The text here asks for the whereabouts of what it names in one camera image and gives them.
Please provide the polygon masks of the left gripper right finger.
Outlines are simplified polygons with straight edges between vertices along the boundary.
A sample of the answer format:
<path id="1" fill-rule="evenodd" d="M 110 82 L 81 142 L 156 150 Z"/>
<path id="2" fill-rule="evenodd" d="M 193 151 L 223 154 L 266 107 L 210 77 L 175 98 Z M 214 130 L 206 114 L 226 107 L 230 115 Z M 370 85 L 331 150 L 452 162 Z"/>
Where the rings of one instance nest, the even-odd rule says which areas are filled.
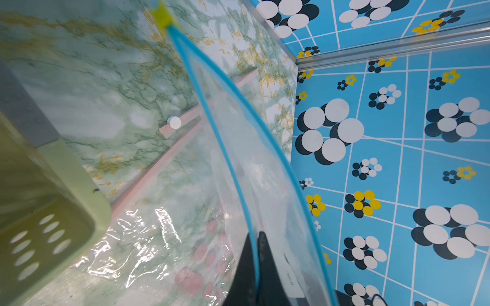
<path id="1" fill-rule="evenodd" d="M 260 280 L 258 302 L 260 306 L 291 306 L 278 274 L 267 235 L 258 237 Z"/>

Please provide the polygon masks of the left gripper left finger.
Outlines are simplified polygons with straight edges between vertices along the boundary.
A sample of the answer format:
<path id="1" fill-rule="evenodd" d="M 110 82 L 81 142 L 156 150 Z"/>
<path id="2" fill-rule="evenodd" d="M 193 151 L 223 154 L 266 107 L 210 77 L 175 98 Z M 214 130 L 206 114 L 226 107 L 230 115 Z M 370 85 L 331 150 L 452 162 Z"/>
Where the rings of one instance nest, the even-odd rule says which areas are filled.
<path id="1" fill-rule="evenodd" d="M 222 306 L 256 305 L 255 266 L 250 237 L 247 235 L 234 280 Z"/>

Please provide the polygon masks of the clear zip-top bag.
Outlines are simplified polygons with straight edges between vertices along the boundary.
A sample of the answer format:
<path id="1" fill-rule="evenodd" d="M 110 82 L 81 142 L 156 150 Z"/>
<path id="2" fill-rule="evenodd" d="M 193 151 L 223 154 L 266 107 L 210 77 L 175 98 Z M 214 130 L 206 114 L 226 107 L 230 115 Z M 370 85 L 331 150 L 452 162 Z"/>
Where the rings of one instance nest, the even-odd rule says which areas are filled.
<path id="1" fill-rule="evenodd" d="M 170 3 L 153 1 L 150 14 L 177 52 L 196 105 L 75 268 L 116 283 L 116 303 L 222 305 L 248 235 L 257 305 L 265 232 L 291 305 L 337 305 L 306 202 L 269 130 L 259 71 L 228 76 L 186 36 Z"/>

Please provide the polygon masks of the pale green plastic basket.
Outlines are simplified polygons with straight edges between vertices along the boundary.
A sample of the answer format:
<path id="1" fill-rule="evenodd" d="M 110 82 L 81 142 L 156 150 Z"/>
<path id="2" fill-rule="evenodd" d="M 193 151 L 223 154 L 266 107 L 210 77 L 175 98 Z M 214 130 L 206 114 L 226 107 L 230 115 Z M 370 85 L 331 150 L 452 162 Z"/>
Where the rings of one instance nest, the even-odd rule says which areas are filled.
<path id="1" fill-rule="evenodd" d="M 112 209 L 18 78 L 1 66 L 1 304 L 20 305 L 93 247 Z"/>

